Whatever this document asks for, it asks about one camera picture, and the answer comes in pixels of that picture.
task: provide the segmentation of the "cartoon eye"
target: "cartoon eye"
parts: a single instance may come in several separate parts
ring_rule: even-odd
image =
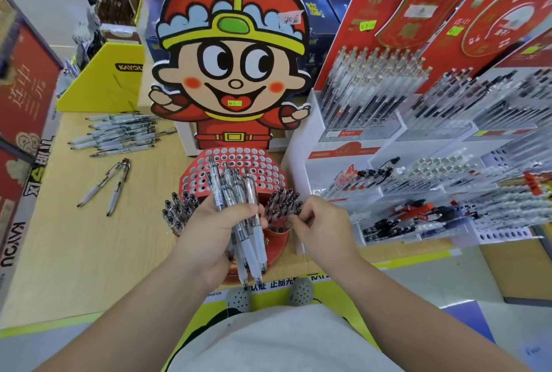
[[[269,47],[251,45],[244,49],[239,63],[242,75],[249,81],[263,81],[274,67],[274,55]]]
[[[198,63],[206,76],[222,80],[232,72],[232,51],[222,42],[202,43],[198,48]]]

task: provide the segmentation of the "cartoon boy cutout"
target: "cartoon boy cutout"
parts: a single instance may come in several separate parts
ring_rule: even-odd
[[[284,102],[310,84],[297,68],[308,21],[300,0],[165,0],[157,33],[170,59],[152,72],[153,113],[196,122],[199,148],[268,148],[271,128],[296,129],[308,104]],[[303,11],[300,24],[278,13]]]

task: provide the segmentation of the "wooden table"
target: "wooden table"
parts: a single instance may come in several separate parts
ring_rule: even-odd
[[[102,312],[167,257],[175,240],[161,217],[165,199],[178,188],[192,159],[177,135],[155,149],[134,152],[129,178],[111,217],[106,210],[111,180],[83,208],[77,203],[122,156],[90,158],[67,142],[89,131],[86,114],[66,113],[42,182],[21,258],[2,310],[0,328]],[[162,121],[160,129],[172,122]],[[281,155],[273,155],[280,160]],[[291,239],[265,281],[319,271],[307,255],[294,252]],[[362,248],[377,263],[449,250],[447,239],[416,244],[389,243]]]

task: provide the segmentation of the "cartoon character face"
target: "cartoon character face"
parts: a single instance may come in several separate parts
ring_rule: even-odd
[[[293,59],[271,45],[207,39],[183,45],[177,60],[158,66],[158,78],[178,85],[207,111],[256,115],[281,102],[286,91],[305,86],[307,76],[296,72]]]

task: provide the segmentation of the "rosy cheek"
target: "rosy cheek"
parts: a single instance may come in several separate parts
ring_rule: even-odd
[[[202,82],[196,77],[186,77],[182,83],[184,84],[184,87],[189,89],[198,89],[202,86]]]
[[[271,93],[281,93],[284,91],[285,86],[283,82],[276,81],[276,82],[271,82],[268,85],[268,89],[270,90]]]

